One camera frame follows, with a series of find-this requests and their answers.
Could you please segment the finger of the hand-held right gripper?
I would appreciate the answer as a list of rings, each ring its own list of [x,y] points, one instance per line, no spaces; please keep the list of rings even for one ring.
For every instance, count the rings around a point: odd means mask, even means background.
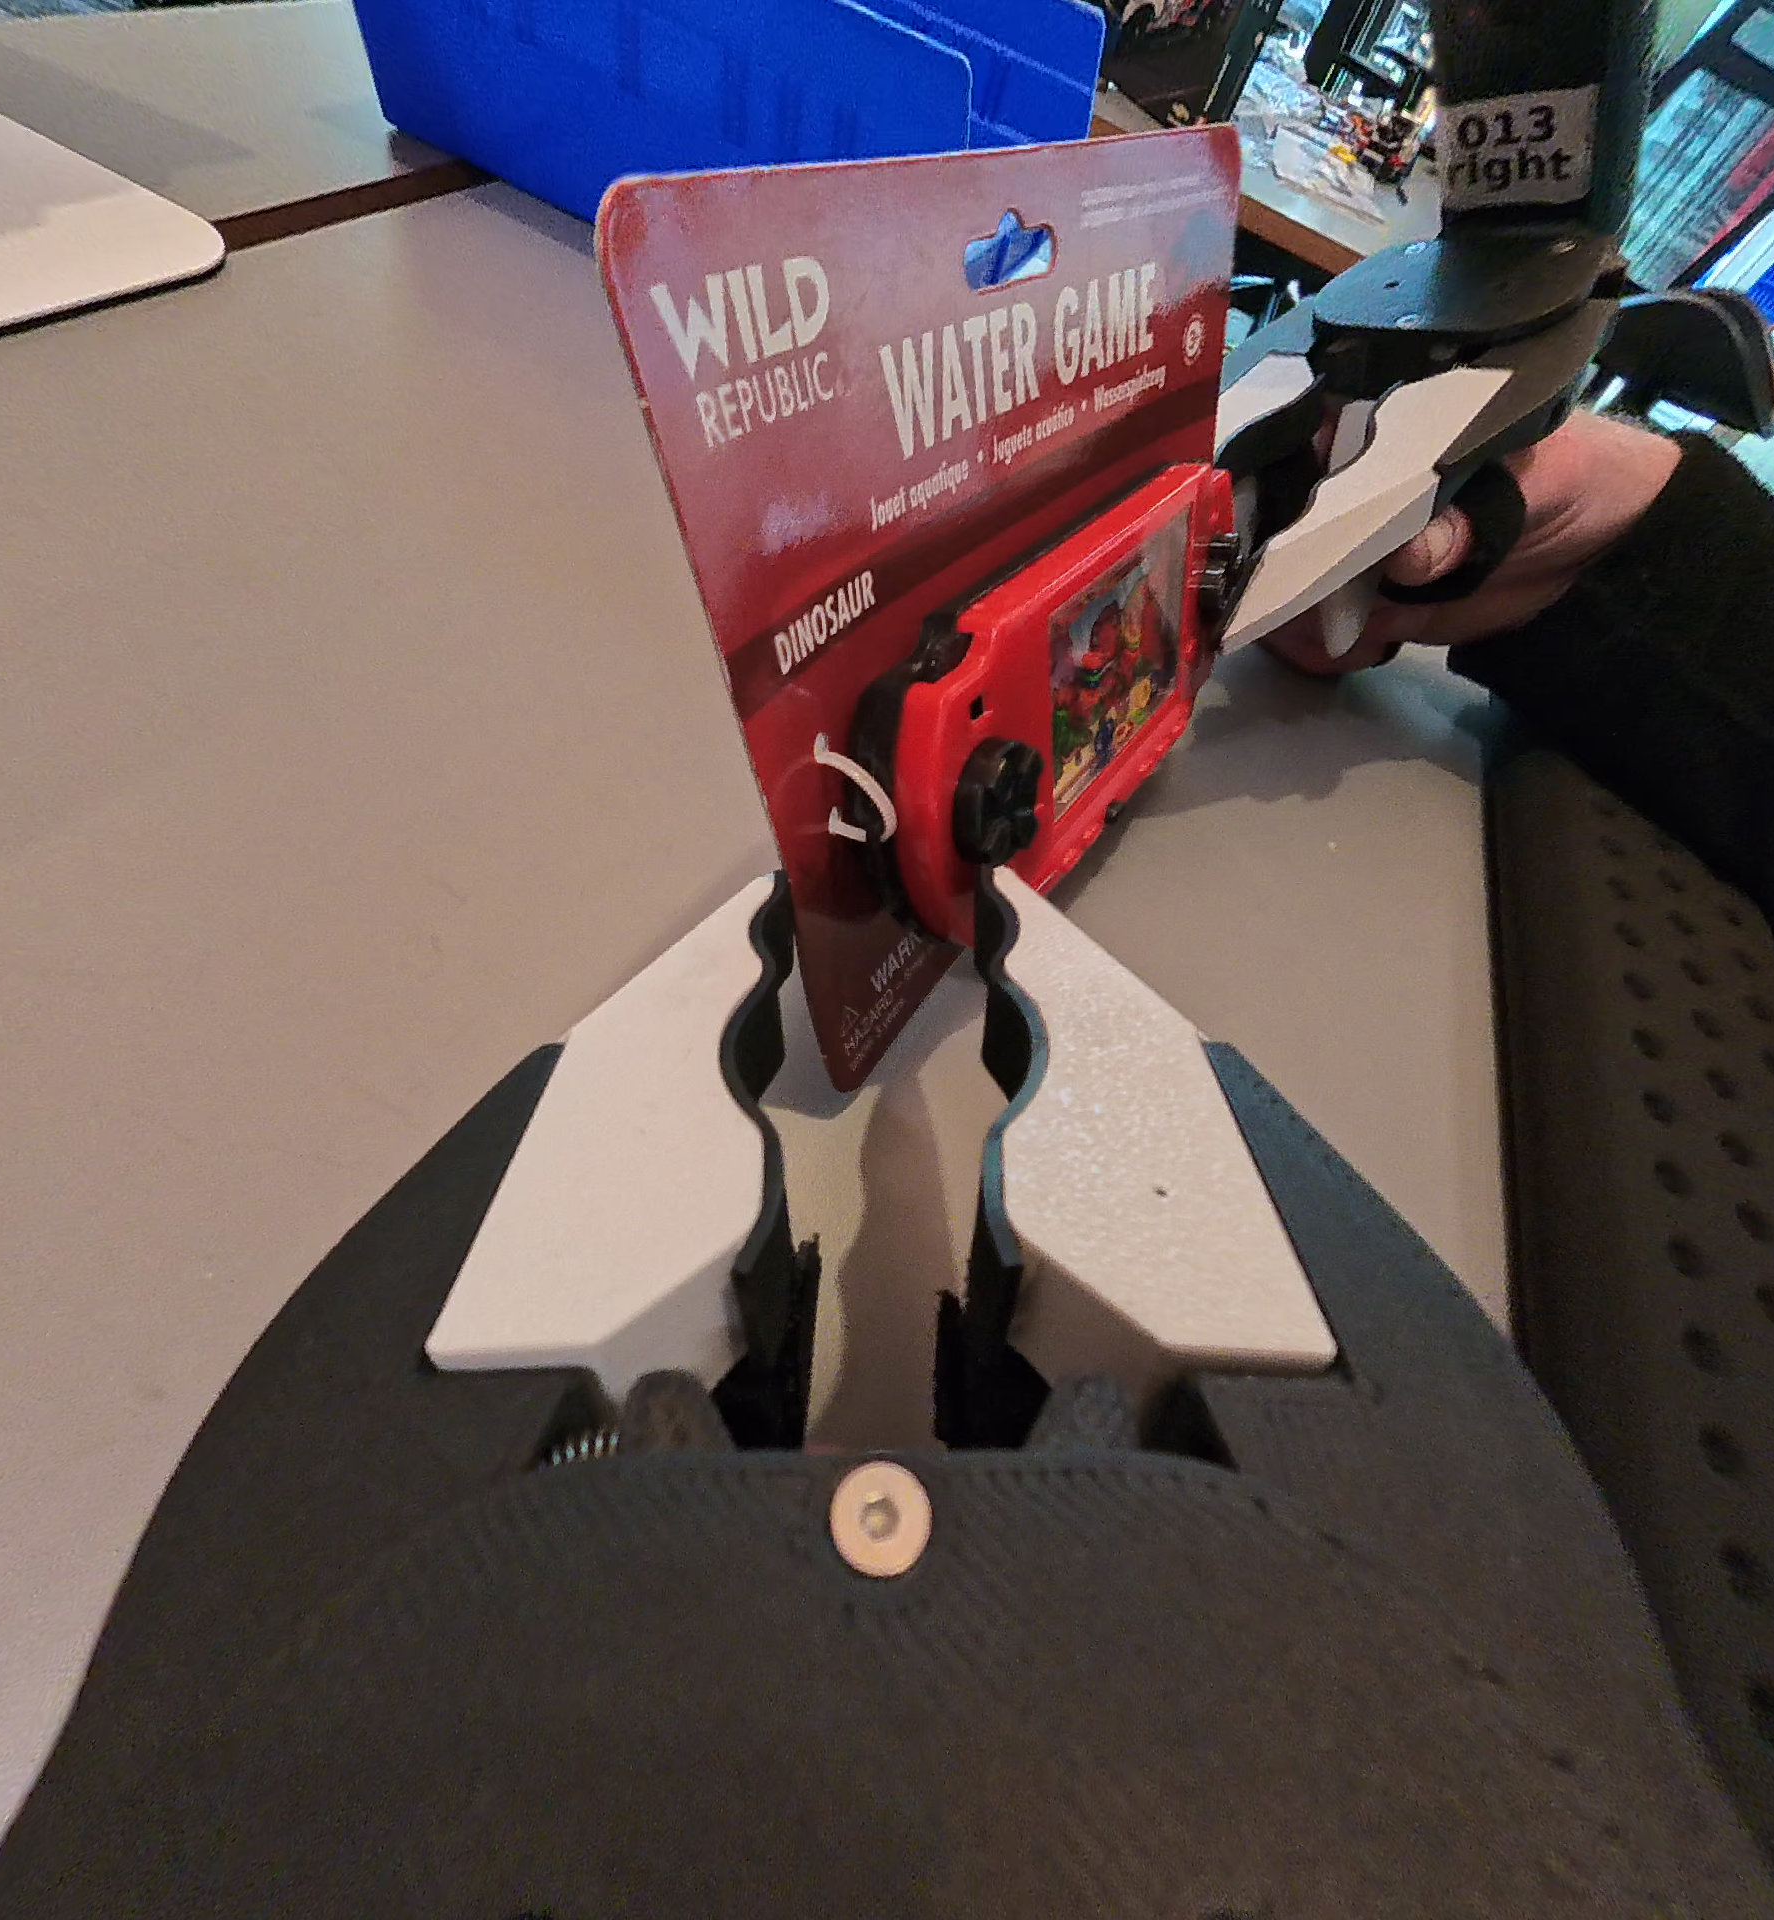
[[[1327,410],[1354,414],[1354,449],[1334,434],[1317,483],[1320,504],[1373,501],[1373,347],[1365,323],[1320,321],[1295,307],[1253,332],[1231,358],[1217,406],[1212,497],[1231,504],[1259,472],[1309,448]]]
[[[1520,398],[1506,399],[1510,382],[1510,365],[1474,363],[1354,402],[1361,431],[1334,435],[1334,461],[1306,510],[1253,542],[1219,652],[1270,634],[1330,596],[1348,596],[1361,577],[1373,580],[1526,414]]]

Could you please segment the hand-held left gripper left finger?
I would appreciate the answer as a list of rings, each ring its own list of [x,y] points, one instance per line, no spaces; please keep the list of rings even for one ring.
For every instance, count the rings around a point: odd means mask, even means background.
[[[796,1243],[762,1113],[783,1060],[786,876],[724,907],[577,1020],[425,1355],[591,1367],[611,1394],[684,1367],[741,1446],[800,1446],[817,1244]]]

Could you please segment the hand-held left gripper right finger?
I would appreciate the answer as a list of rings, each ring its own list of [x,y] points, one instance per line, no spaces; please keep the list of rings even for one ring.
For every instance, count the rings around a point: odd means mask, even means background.
[[[935,1429],[1018,1446],[1049,1390],[1130,1425],[1196,1373],[1324,1373],[1337,1342],[1210,1043],[1011,869],[973,886],[983,1146],[966,1296],[941,1302]]]

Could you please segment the red carded water game toy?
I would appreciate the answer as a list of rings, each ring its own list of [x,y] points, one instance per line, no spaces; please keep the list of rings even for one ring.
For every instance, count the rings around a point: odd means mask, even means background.
[[[970,942],[976,873],[1053,890],[1186,727],[1245,561],[1236,179],[1198,125],[601,202],[843,1090]]]

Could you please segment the person's right forearm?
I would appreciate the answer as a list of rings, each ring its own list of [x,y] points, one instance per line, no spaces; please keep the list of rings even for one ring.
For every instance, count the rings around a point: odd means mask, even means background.
[[[1449,666],[1755,897],[1774,935],[1774,496],[1708,435],[1680,445],[1634,531]]]

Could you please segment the person's right hand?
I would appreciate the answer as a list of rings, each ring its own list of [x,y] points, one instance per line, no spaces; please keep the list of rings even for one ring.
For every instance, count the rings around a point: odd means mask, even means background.
[[[1438,603],[1379,596],[1341,657],[1327,652],[1312,610],[1263,644],[1295,668],[1334,678],[1372,668],[1403,644],[1454,647],[1510,631],[1558,601],[1586,566],[1636,526],[1680,458],[1670,435],[1628,419],[1576,414],[1506,458],[1526,497],[1526,526],[1477,592]]]

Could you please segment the cluttered background table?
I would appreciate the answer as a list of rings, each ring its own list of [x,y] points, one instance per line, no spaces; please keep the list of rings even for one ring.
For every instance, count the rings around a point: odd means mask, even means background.
[[[1442,226],[1442,186],[1422,160],[1403,185],[1372,179],[1330,136],[1281,122],[1240,119],[1236,226],[1292,254],[1305,269],[1337,275],[1394,242]]]

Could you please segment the black printed cardboard box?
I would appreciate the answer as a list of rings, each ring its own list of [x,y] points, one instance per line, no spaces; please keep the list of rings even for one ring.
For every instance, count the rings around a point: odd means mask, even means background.
[[[1165,125],[1235,116],[1259,42],[1266,3],[1106,3],[1101,76]]]

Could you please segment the blue plastic bin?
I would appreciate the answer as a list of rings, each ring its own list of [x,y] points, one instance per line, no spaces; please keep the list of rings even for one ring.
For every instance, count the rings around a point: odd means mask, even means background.
[[[1092,3],[355,3],[398,130],[583,219],[618,175],[1084,139]]]

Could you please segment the white monitor stand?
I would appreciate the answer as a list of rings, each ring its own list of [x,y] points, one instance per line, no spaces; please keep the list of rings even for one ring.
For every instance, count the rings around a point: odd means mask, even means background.
[[[0,330],[222,263],[225,238],[207,221],[0,114]]]

